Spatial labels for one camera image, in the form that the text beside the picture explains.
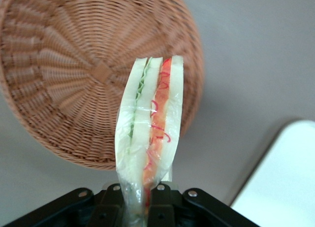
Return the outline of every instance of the screw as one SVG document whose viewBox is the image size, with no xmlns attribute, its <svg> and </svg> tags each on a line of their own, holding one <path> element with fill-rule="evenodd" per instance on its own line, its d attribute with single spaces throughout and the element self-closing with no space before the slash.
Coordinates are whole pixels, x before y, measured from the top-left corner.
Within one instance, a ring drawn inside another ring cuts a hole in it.
<svg viewBox="0 0 315 227">
<path fill-rule="evenodd" d="M 119 185 L 116 185 L 115 187 L 113 187 L 113 190 L 114 191 L 118 191 L 120 189 L 120 186 Z"/>
<path fill-rule="evenodd" d="M 85 190 L 85 191 L 83 191 L 83 192 L 80 192 L 78 196 L 79 196 L 79 197 L 84 197 L 84 196 L 86 196 L 86 195 L 88 195 L 88 191 Z"/>
<path fill-rule="evenodd" d="M 160 184 L 157 186 L 157 190 L 163 191 L 163 190 L 165 190 L 165 186 L 163 184 Z"/>
<path fill-rule="evenodd" d="M 189 191 L 188 195 L 191 196 L 191 197 L 197 197 L 198 193 L 196 191 Z"/>
</svg>

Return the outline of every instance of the woven basket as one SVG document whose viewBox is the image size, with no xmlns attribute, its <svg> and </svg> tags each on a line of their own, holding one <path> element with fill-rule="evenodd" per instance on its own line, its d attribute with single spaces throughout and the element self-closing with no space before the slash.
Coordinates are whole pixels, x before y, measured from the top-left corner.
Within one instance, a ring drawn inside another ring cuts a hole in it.
<svg viewBox="0 0 315 227">
<path fill-rule="evenodd" d="M 115 168 L 117 110 L 136 58 L 184 56 L 181 135 L 203 86 L 199 34 L 182 0 L 2 0 L 0 82 L 46 148 Z"/>
</svg>

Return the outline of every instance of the rattan weave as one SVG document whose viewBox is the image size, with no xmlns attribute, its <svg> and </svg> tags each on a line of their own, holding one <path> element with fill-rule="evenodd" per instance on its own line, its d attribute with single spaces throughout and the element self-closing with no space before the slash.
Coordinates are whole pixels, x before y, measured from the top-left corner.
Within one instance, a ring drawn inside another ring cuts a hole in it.
<svg viewBox="0 0 315 227">
<path fill-rule="evenodd" d="M 115 168 L 116 115 L 136 58 L 183 55 L 181 135 L 197 111 L 203 56 L 182 0 L 2 0 L 0 42 L 9 106 L 76 164 Z"/>
</svg>

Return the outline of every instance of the gray background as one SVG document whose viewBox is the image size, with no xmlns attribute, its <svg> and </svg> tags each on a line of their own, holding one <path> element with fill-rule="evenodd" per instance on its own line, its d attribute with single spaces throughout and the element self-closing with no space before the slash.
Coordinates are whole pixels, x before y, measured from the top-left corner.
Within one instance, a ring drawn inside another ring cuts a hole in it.
<svg viewBox="0 0 315 227">
<path fill-rule="evenodd" d="M 185 0 L 205 55 L 200 110 L 178 146 L 173 181 L 230 203 L 275 132 L 315 120 L 315 0 Z M 38 144 L 0 96 L 0 226 L 115 172 L 66 162 Z"/>
</svg>

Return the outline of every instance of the plastic wrap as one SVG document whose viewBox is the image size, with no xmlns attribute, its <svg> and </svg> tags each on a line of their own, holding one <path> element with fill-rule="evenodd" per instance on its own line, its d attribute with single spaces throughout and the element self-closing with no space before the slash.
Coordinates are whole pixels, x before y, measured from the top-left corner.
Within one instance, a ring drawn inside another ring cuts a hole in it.
<svg viewBox="0 0 315 227">
<path fill-rule="evenodd" d="M 115 133 L 116 170 L 126 226 L 145 226 L 150 190 L 171 166 L 180 134 L 183 58 L 137 59 L 122 98 Z"/>
</svg>

